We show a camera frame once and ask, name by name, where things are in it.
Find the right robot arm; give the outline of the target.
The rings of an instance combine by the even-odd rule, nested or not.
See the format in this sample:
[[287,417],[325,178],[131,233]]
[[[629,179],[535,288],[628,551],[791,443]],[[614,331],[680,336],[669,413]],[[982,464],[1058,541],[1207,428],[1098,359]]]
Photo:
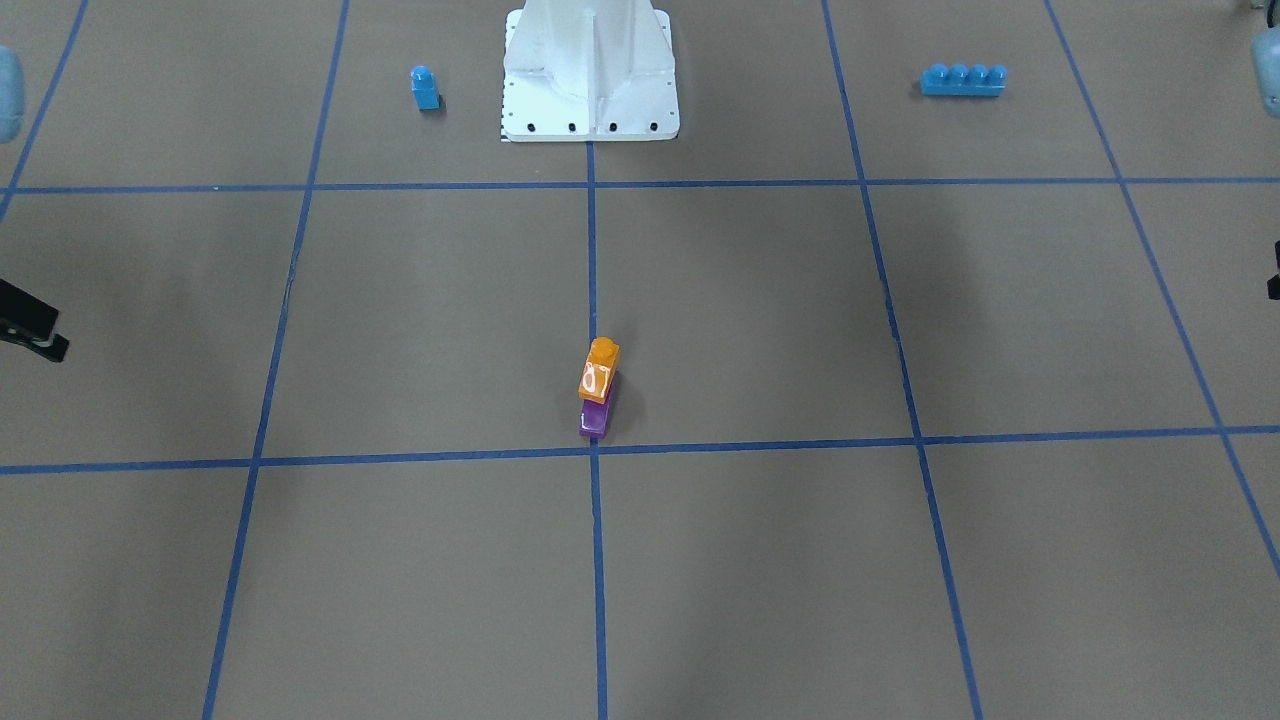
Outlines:
[[[1,47],[1,141],[17,138],[26,113],[26,74],[19,56]],[[1,341],[49,363],[63,363],[70,342],[56,333],[60,311],[28,291],[1,281]]]

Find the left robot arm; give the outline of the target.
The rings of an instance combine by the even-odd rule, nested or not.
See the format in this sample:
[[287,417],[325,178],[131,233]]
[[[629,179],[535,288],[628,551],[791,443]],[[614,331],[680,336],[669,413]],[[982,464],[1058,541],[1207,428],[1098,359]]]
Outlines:
[[1268,27],[1251,41],[1251,60],[1260,104],[1271,119],[1279,119],[1279,27]]

